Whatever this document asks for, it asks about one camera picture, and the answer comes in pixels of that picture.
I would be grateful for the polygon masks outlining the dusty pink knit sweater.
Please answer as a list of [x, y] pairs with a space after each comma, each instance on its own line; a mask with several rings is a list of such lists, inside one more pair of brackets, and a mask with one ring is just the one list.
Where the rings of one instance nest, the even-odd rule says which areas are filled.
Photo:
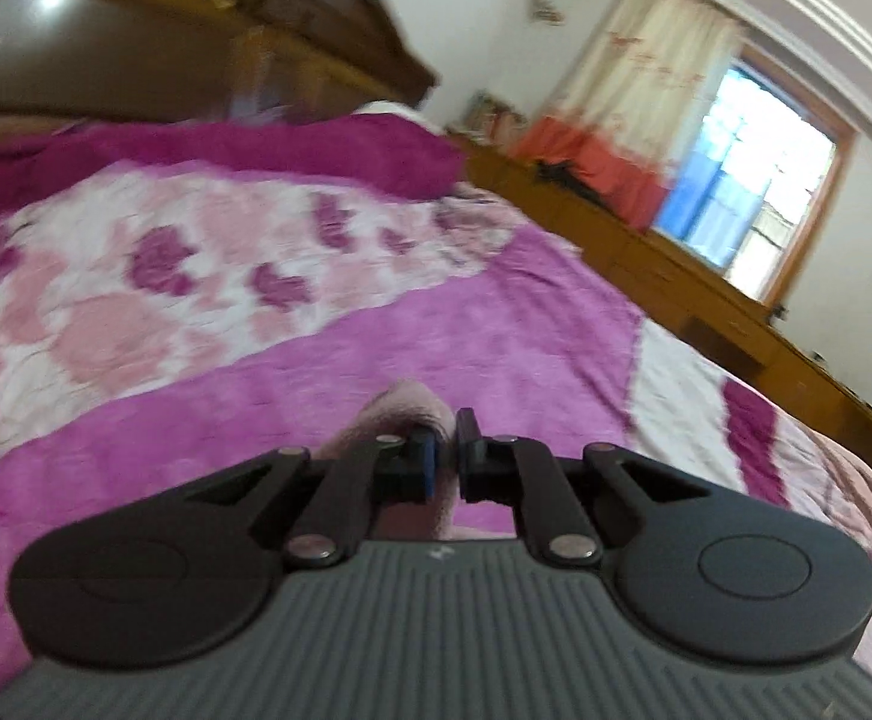
[[408, 437], [415, 427], [436, 436], [436, 488], [426, 504], [385, 504], [372, 536], [376, 539], [447, 541], [459, 497], [456, 470], [457, 420], [454, 411], [416, 380], [397, 380], [371, 398], [351, 421], [315, 450], [315, 460], [340, 460], [361, 440], [382, 434]]

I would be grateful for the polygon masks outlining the long wooden side cabinet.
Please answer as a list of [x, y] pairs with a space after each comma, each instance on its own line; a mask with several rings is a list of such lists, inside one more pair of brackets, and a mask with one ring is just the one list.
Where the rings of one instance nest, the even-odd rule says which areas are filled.
[[652, 320], [872, 468], [872, 406], [771, 328], [768, 311], [657, 232], [637, 232], [527, 164], [454, 130], [468, 181], [580, 249]]

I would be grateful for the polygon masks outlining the pink floral bed blanket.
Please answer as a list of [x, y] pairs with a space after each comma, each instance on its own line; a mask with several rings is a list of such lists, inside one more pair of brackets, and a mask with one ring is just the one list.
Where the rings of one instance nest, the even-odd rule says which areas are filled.
[[506, 200], [120, 163], [0, 220], [0, 688], [27, 665], [6, 605], [27, 544], [322, 444], [400, 380], [488, 433], [614, 442], [819, 518], [872, 559], [862, 460]]

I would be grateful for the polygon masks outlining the magenta pillow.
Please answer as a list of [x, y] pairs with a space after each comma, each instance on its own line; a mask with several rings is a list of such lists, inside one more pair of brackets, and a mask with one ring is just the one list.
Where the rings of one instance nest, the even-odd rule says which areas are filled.
[[460, 181], [465, 154], [442, 133], [394, 112], [314, 124], [95, 125], [0, 143], [0, 216], [120, 161], [353, 179], [397, 199], [433, 200]]

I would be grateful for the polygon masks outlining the cream and orange curtain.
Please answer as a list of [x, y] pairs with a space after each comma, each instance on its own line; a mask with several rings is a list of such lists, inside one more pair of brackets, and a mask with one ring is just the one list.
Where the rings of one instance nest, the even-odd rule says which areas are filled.
[[711, 0], [619, 0], [514, 156], [566, 167], [646, 231], [744, 36]]

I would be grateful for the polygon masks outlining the row of books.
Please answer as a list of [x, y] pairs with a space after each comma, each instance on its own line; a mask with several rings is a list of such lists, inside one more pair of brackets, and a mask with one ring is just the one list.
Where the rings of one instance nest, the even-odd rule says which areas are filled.
[[522, 138], [527, 117], [493, 94], [478, 91], [468, 104], [459, 128], [478, 143], [507, 151]]

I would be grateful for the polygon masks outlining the dark wooden headboard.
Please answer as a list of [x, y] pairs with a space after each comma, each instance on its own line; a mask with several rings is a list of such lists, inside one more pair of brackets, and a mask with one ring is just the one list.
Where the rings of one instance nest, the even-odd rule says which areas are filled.
[[0, 140], [77, 122], [417, 106], [438, 84], [382, 0], [0, 0]]

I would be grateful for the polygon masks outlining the window with wooden frame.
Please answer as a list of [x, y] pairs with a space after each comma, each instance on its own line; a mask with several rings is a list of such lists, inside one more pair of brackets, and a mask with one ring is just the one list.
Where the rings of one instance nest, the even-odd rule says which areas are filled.
[[747, 44], [722, 76], [654, 231], [778, 312], [856, 137], [833, 104]]

